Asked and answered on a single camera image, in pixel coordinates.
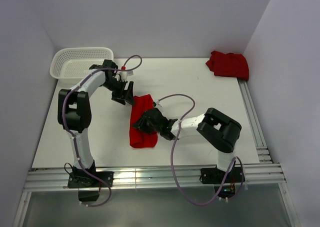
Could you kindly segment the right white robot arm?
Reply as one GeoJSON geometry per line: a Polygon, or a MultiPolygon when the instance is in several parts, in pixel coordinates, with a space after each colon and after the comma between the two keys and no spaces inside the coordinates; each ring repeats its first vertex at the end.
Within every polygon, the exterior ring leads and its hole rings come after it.
{"type": "Polygon", "coordinates": [[[132,127],[144,134],[157,133],[168,141],[202,136],[217,150],[217,178],[227,182],[234,175],[235,146],[242,126],[215,108],[208,108],[203,114],[183,120],[168,119],[158,108],[152,108],[145,111],[132,127]]]}

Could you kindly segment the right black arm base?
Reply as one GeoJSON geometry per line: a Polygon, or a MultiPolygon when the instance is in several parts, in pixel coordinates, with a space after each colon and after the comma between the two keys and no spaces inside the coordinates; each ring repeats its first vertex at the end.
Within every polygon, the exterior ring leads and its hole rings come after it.
{"type": "MultiPolygon", "coordinates": [[[[219,170],[217,167],[201,168],[199,181],[204,185],[215,185],[214,191],[217,192],[224,175],[225,172],[219,170]]],[[[223,188],[220,190],[218,196],[224,199],[233,197],[237,192],[236,184],[241,184],[241,182],[245,182],[245,176],[242,173],[241,168],[233,167],[227,174],[223,188]]]]}

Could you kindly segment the bright red t-shirt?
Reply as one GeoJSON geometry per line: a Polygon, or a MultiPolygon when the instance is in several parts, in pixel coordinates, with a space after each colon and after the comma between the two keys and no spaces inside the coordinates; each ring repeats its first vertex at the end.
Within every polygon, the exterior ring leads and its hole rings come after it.
{"type": "Polygon", "coordinates": [[[153,108],[153,98],[150,94],[134,96],[134,105],[131,107],[129,144],[134,149],[154,148],[158,142],[158,134],[147,134],[133,127],[143,113],[153,108]]]}

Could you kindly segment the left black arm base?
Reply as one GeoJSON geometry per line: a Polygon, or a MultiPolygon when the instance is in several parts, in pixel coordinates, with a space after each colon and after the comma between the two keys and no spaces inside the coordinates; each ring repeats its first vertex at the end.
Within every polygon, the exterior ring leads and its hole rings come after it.
{"type": "Polygon", "coordinates": [[[88,207],[98,207],[105,204],[111,198],[111,187],[113,186],[113,171],[97,171],[95,163],[89,169],[83,171],[70,163],[64,164],[64,171],[68,174],[68,189],[78,189],[78,200],[80,204],[88,207]],[[102,203],[94,203],[98,200],[102,188],[108,188],[109,195],[102,203]]]}

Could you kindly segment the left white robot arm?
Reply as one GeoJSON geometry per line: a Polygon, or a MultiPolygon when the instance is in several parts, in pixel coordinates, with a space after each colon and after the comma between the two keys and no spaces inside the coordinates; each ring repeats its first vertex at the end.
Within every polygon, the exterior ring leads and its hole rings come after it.
{"type": "Polygon", "coordinates": [[[58,93],[58,123],[66,130],[73,148],[74,164],[77,170],[83,170],[79,181],[86,187],[96,184],[98,175],[92,169],[95,165],[91,154],[88,128],[92,121],[90,97],[104,87],[111,91],[111,100],[122,105],[134,105],[133,81],[127,77],[137,67],[127,69],[118,67],[112,60],[104,60],[101,65],[92,65],[86,76],[69,89],[58,93]]]}

